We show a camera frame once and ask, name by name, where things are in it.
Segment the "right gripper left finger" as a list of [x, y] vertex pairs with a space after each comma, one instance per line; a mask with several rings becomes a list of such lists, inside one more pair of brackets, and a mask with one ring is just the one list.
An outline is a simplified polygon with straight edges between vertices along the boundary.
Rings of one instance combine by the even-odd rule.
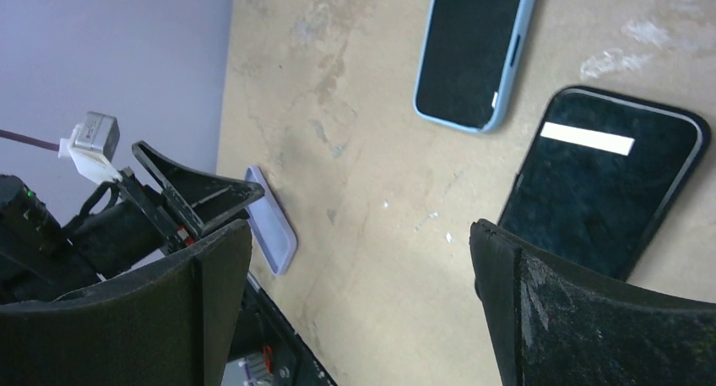
[[220, 384], [251, 256], [237, 220], [52, 302], [2, 306], [2, 384]]

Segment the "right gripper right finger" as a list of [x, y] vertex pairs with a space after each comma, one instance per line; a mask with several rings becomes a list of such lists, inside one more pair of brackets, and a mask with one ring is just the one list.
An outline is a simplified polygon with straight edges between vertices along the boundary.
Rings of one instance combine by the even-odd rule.
[[503, 384], [714, 384], [712, 303], [611, 279], [488, 220], [469, 245]]

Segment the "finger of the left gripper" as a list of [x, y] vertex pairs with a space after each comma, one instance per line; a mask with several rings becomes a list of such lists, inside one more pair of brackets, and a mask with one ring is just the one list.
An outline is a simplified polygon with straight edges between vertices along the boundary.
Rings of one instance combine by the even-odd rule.
[[171, 213], [199, 239], [236, 219], [264, 195], [256, 182], [194, 170], [162, 155], [144, 141], [132, 145], [139, 164], [155, 179]]

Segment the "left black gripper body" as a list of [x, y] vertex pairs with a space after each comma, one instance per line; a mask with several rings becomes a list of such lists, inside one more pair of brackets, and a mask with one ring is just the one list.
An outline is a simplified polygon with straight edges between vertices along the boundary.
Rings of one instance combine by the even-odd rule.
[[51, 301], [193, 243], [191, 208], [129, 170], [103, 182], [64, 226], [19, 177], [1, 176], [1, 303]]

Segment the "black phone case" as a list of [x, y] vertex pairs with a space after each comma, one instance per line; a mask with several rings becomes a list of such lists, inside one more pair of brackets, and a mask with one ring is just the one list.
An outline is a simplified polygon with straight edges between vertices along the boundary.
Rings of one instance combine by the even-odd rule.
[[710, 141], [710, 126], [694, 112], [568, 86], [546, 107], [498, 224], [625, 280]]

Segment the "light blue phone case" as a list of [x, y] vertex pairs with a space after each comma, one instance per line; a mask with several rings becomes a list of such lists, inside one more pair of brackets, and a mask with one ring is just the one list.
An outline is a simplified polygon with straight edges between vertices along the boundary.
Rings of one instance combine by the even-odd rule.
[[534, 6], [536, 4], [536, 0], [520, 0], [518, 5], [518, 11], [516, 14], [516, 19], [513, 25], [513, 32], [512, 36], [509, 42], [509, 47], [507, 49], [507, 56], [506, 56], [506, 62], [504, 63], [504, 67], [502, 70], [502, 78], [499, 84], [499, 90], [494, 94], [493, 100], [492, 100], [492, 107], [494, 109], [494, 112], [492, 114], [492, 117], [490, 121], [485, 124], [481, 128], [467, 128], [465, 126], [458, 125], [456, 123], [452, 122], [444, 122], [442, 120], [437, 120], [433, 117], [428, 117], [420, 114], [415, 105], [415, 96], [417, 91], [417, 84], [418, 79], [420, 76], [420, 67], [422, 64], [422, 57], [423, 52], [426, 45], [426, 36], [427, 31], [429, 27], [429, 22], [431, 19], [431, 10], [434, 0], [431, 0], [431, 6], [430, 6], [430, 13], [428, 16], [428, 20], [426, 22], [426, 33], [425, 33], [425, 39], [423, 42], [422, 47], [422, 53], [421, 53], [421, 59], [419, 62], [419, 70], [416, 77], [416, 84], [415, 84], [415, 93], [414, 93], [414, 108], [415, 112], [420, 116], [423, 117], [429, 121], [442, 124], [446, 127], [450, 128], [456, 128], [457, 130], [462, 130], [469, 133], [485, 133], [491, 130], [496, 129], [504, 120], [504, 118], [507, 115], [507, 110], [509, 107], [511, 94], [513, 92], [514, 82], [518, 73], [518, 66], [520, 57], [522, 56], [523, 47], [527, 40], [527, 34], [529, 32], [529, 25], [530, 21], [532, 19], [532, 15], [534, 12]]

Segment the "black phone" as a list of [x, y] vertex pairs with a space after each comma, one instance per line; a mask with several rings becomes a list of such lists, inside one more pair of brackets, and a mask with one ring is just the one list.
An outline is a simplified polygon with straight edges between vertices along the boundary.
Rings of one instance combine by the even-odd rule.
[[481, 128], [494, 112], [520, 0], [434, 0], [415, 105], [428, 117]]

